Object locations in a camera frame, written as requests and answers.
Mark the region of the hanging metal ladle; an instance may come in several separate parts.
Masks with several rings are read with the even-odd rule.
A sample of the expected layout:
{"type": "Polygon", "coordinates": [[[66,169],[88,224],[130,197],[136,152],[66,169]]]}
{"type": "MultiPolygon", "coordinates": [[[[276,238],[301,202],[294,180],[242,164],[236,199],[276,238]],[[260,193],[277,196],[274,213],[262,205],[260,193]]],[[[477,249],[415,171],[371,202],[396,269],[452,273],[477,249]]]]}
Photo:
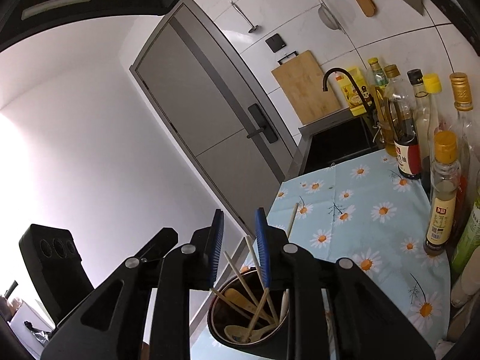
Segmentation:
{"type": "Polygon", "coordinates": [[[235,2],[230,2],[232,8],[243,18],[247,24],[249,24],[250,28],[248,29],[248,33],[254,33],[256,32],[260,27],[257,24],[253,24],[251,20],[245,15],[245,13],[242,11],[242,9],[235,3],[235,2]]]}

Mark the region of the cream plastic spoon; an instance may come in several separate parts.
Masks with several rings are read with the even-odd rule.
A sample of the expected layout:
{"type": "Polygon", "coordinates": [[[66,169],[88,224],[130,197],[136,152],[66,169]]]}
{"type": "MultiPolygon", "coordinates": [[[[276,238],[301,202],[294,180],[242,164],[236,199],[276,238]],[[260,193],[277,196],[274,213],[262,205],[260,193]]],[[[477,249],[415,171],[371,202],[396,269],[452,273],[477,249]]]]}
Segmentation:
{"type": "Polygon", "coordinates": [[[275,330],[277,327],[277,325],[273,324],[260,329],[249,331],[248,328],[240,327],[237,325],[228,325],[224,328],[224,334],[230,341],[234,343],[250,344],[261,340],[263,336],[275,330]]]}

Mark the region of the grey door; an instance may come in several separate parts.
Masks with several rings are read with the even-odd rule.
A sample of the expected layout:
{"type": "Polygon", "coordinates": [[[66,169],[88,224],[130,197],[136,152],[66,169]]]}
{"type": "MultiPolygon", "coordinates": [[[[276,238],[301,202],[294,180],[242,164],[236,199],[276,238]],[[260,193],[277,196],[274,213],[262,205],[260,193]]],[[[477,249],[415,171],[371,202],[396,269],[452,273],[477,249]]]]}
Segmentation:
{"type": "Polygon", "coordinates": [[[194,0],[181,0],[158,23],[130,72],[156,114],[211,191],[245,233],[269,209],[297,145],[239,53],[194,0]],[[247,108],[259,104],[278,141],[247,108]]]}

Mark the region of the black sink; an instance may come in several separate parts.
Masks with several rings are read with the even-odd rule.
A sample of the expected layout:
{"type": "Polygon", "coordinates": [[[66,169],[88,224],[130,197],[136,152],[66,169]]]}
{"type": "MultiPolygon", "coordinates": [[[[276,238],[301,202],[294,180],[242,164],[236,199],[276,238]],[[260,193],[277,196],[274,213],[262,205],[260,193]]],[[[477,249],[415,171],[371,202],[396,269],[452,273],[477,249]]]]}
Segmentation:
{"type": "Polygon", "coordinates": [[[380,131],[366,114],[335,111],[299,129],[300,139],[285,179],[370,154],[385,146],[380,131]]]}

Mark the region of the black utensil holder cup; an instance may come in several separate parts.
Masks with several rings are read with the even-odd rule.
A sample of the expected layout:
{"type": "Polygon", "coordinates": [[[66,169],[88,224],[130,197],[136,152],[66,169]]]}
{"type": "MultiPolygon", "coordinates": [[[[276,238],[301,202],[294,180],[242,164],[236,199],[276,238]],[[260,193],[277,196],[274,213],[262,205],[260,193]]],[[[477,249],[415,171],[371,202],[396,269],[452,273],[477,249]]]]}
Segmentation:
{"type": "Polygon", "coordinates": [[[267,359],[285,359],[287,357],[288,319],[268,331],[253,343],[237,343],[228,338],[224,329],[235,325],[247,328],[256,313],[247,290],[237,277],[223,284],[215,296],[208,311],[208,330],[220,344],[236,353],[248,353],[267,359]]]}

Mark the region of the soy sauce bottle red label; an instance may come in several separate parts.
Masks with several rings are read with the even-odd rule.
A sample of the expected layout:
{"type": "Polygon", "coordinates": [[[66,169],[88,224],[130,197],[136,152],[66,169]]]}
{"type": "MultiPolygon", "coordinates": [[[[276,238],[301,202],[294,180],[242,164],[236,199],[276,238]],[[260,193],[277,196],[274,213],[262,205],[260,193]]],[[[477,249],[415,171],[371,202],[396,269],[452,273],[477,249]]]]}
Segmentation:
{"type": "Polygon", "coordinates": [[[419,180],[422,161],[408,85],[395,64],[387,65],[384,72],[388,80],[384,91],[385,115],[393,133],[398,168],[404,177],[419,180]]]}

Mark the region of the white ceramic soup spoon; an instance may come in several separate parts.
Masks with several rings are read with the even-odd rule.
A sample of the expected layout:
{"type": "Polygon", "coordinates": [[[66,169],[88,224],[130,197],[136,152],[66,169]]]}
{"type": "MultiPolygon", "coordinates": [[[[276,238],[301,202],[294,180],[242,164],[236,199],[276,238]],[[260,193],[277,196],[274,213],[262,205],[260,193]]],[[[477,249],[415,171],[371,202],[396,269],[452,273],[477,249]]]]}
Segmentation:
{"type": "Polygon", "coordinates": [[[283,292],[282,299],[281,299],[281,312],[280,312],[280,316],[279,316],[279,322],[280,323],[287,316],[287,312],[289,310],[289,301],[290,301],[289,289],[286,289],[283,292]]]}

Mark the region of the orange patterned long spoon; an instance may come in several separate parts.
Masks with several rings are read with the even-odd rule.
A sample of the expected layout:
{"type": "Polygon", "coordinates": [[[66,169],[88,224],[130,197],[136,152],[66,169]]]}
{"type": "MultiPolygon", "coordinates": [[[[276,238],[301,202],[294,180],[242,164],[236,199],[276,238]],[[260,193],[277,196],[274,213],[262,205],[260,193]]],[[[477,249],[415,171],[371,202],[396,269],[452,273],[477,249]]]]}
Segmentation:
{"type": "Polygon", "coordinates": [[[223,294],[225,297],[231,301],[235,306],[244,309],[252,314],[256,313],[257,306],[249,301],[245,296],[243,296],[238,290],[236,289],[226,289],[223,294]]]}

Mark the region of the wooden cutting board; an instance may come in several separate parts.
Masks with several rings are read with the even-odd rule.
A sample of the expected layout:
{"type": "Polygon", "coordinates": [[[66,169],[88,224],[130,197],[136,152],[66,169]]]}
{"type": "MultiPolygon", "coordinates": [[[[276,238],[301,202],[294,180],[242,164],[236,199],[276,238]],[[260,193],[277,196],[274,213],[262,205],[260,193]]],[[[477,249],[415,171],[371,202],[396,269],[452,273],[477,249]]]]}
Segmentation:
{"type": "Polygon", "coordinates": [[[295,110],[302,125],[342,109],[329,84],[323,90],[324,72],[310,50],[289,58],[272,75],[295,110]]]}

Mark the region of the bamboo chopstick long diagonal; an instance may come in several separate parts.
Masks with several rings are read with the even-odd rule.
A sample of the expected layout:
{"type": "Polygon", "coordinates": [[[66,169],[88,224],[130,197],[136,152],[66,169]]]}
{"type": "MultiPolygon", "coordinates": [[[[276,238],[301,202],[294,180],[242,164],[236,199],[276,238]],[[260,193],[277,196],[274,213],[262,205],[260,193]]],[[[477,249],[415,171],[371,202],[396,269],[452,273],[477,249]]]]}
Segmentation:
{"type": "Polygon", "coordinates": [[[217,296],[219,297],[220,300],[222,300],[223,302],[225,302],[228,306],[230,306],[231,308],[233,308],[235,311],[238,311],[239,314],[241,314],[242,316],[248,318],[248,319],[251,319],[253,317],[254,314],[248,312],[248,311],[245,311],[244,309],[241,309],[240,307],[238,306],[235,306],[231,301],[229,301],[225,295],[223,294],[223,292],[220,292],[219,290],[217,289],[211,289],[211,291],[217,296]]]}

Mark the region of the tall clear bottle gold cap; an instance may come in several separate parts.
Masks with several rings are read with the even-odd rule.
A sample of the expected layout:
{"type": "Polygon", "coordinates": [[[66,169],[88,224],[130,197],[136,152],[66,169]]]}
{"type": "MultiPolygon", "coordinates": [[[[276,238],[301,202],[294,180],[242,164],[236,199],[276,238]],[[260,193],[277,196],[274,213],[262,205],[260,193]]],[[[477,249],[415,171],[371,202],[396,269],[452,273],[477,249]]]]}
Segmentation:
{"type": "Polygon", "coordinates": [[[456,134],[458,160],[460,162],[460,183],[456,193],[456,206],[452,230],[458,233],[464,220],[466,196],[469,187],[470,170],[474,158],[479,159],[479,123],[473,115],[473,97],[470,83],[464,72],[450,74],[450,82],[454,96],[456,119],[450,130],[456,134]]]}

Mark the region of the clear bottle black cap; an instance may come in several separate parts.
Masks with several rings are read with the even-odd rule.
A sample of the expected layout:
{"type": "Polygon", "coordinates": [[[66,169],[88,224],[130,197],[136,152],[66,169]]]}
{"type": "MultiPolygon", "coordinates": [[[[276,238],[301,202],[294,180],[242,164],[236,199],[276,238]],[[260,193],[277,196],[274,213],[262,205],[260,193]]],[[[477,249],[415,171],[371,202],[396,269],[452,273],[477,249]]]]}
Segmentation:
{"type": "Polygon", "coordinates": [[[412,85],[415,106],[413,108],[414,121],[419,124],[428,125],[430,119],[430,100],[426,92],[423,74],[419,68],[407,72],[408,80],[412,85]]]}

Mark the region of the oil bottle green label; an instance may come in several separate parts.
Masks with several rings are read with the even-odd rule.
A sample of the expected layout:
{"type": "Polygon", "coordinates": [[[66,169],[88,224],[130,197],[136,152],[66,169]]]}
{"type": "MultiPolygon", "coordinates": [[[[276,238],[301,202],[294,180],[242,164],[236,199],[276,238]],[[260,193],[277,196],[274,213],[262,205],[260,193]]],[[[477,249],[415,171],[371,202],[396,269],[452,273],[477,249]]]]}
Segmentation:
{"type": "Polygon", "coordinates": [[[385,108],[385,101],[384,101],[384,92],[385,88],[388,84],[388,79],[386,77],[383,68],[381,67],[378,58],[373,57],[368,60],[368,64],[371,68],[371,72],[373,75],[373,88],[374,88],[374,96],[376,98],[376,108],[378,112],[378,118],[386,122],[386,108],[385,108]]]}

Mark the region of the black faucet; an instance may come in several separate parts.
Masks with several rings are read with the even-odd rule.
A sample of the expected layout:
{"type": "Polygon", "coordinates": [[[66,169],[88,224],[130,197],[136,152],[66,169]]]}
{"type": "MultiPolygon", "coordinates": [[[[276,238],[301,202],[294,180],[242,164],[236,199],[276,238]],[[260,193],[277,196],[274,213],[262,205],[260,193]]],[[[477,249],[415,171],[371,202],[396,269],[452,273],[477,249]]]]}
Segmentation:
{"type": "Polygon", "coordinates": [[[366,79],[357,68],[349,70],[333,67],[329,69],[322,79],[322,90],[329,91],[329,77],[335,75],[337,87],[342,92],[348,108],[353,116],[366,116],[374,122],[374,97],[369,92],[366,79]]]}

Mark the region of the daisy print blue tablecloth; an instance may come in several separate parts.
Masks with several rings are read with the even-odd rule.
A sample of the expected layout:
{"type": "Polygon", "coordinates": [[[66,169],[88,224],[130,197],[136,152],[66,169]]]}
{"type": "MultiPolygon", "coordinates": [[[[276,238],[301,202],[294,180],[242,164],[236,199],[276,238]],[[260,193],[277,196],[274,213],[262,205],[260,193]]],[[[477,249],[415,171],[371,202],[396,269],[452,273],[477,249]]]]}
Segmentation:
{"type": "Polygon", "coordinates": [[[448,332],[448,257],[429,256],[424,238],[431,205],[417,180],[402,177],[385,150],[284,182],[268,223],[319,259],[353,262],[396,304],[431,347],[448,332]]]}

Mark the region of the clear bottle yellow cap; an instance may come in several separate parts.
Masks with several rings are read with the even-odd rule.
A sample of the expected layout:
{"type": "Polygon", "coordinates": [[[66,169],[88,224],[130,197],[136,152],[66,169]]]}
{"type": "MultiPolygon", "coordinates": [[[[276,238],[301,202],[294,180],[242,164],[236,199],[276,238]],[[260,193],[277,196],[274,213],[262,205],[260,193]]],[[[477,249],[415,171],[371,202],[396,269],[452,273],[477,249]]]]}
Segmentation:
{"type": "Polygon", "coordinates": [[[418,142],[420,145],[420,155],[421,155],[421,185],[425,191],[427,197],[431,195],[431,139],[430,139],[430,130],[431,130],[431,120],[434,116],[432,111],[432,100],[431,95],[437,94],[442,91],[441,82],[439,76],[436,73],[429,73],[423,76],[423,81],[425,85],[426,92],[429,94],[430,100],[430,119],[428,125],[423,123],[417,124],[416,134],[418,142]]]}

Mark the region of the black wall switch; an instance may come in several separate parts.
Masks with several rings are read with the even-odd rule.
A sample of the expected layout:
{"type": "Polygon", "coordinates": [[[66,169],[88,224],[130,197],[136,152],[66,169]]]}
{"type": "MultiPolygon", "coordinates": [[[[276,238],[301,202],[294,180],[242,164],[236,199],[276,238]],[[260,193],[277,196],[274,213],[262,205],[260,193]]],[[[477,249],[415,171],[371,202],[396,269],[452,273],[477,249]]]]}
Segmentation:
{"type": "Polygon", "coordinates": [[[266,38],[265,43],[273,53],[277,53],[279,50],[287,46],[283,38],[278,33],[266,38]]]}

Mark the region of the small vinegar bottle gold cap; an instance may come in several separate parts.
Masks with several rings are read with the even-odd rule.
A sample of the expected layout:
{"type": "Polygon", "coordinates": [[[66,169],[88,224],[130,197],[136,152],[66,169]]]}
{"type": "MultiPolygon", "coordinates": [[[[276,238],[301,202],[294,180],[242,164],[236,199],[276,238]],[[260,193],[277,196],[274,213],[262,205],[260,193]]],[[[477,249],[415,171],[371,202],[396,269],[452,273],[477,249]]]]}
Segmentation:
{"type": "Polygon", "coordinates": [[[424,250],[429,256],[440,255],[450,237],[460,177],[456,134],[439,131],[433,138],[433,161],[430,167],[432,199],[424,241],[424,250]]]}

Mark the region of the hanging mesh strainer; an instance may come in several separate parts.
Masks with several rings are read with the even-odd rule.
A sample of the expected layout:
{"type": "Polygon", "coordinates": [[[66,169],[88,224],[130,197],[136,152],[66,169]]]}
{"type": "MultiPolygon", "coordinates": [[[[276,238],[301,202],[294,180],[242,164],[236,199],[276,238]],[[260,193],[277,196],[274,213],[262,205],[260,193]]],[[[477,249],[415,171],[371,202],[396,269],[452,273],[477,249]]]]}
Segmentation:
{"type": "Polygon", "coordinates": [[[343,31],[341,24],[336,19],[335,15],[332,13],[331,10],[326,6],[324,0],[318,0],[320,5],[318,7],[318,16],[320,17],[320,21],[331,30],[340,30],[343,31]]]}

